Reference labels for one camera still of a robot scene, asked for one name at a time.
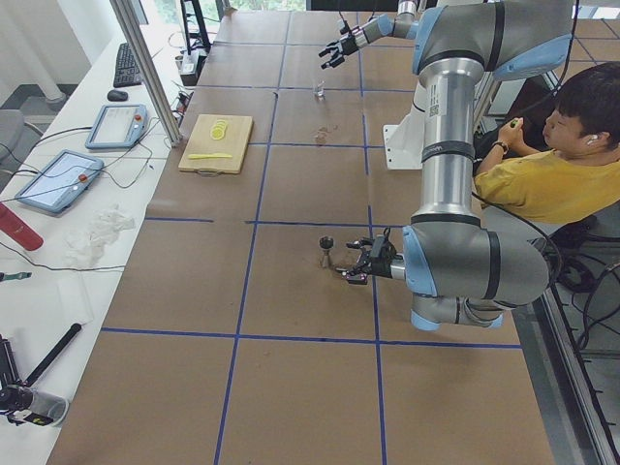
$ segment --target yellow shirt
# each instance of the yellow shirt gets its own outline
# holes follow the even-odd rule
[[[553,150],[510,158],[474,178],[478,194],[531,221],[579,221],[620,200],[620,162],[569,163]]]

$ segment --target white desk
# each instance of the white desk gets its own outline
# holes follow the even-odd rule
[[[172,59],[176,50],[168,45],[171,32],[169,28],[143,29],[145,39],[152,45],[151,56],[159,51],[154,62],[172,103],[179,90],[172,81],[178,84],[181,82]],[[101,106],[109,103],[106,96],[111,90],[116,51],[123,41],[123,37],[118,37],[110,42],[49,126],[46,135],[93,124]],[[128,103],[146,104],[149,119],[157,117],[143,85],[123,90],[129,93]],[[89,153],[84,148],[87,134],[87,131],[71,132],[46,140],[33,150],[26,162],[41,169],[61,149]],[[16,201],[7,203],[11,210],[44,238],[43,247],[27,253],[31,260],[53,267],[66,266],[67,235],[87,228],[96,212],[119,205],[123,212],[134,218],[135,227],[120,232],[117,240],[106,247],[105,254],[96,266],[123,265],[127,262],[146,205],[157,186],[170,149],[161,124],[155,126],[141,143],[152,154],[144,147],[137,146],[108,169],[117,182],[127,185],[146,163],[147,167],[138,181],[128,189],[118,188],[109,174],[102,173],[88,191],[58,217],[47,216]],[[102,158],[108,165],[124,152],[90,153]],[[16,175],[0,194],[0,201],[13,198],[29,178],[30,175]],[[0,242],[23,252],[3,233]],[[31,278],[25,280],[0,283],[0,333],[11,341],[22,379],[32,372],[72,323],[90,320],[35,385],[40,390],[72,399],[120,280],[122,268],[92,272],[48,271],[34,267],[0,247],[0,271],[33,273]],[[112,387],[114,380],[108,382]],[[29,423],[15,427],[0,418],[0,450],[4,457],[10,457],[15,463],[45,464],[60,429]]]

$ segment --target red can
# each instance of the red can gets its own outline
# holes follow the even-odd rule
[[[43,245],[43,239],[1,202],[0,231],[8,234],[26,250],[37,250]]]

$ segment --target black hair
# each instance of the black hair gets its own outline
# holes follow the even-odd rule
[[[556,95],[558,111],[578,117],[583,126],[582,137],[609,133],[607,147],[620,142],[620,61],[610,61],[577,73]]]

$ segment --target black keyboard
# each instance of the black keyboard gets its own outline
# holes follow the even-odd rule
[[[116,69],[114,71],[113,86],[128,87],[130,85],[140,85],[141,83],[142,76],[129,44],[121,44],[118,47],[118,53],[116,53]]]

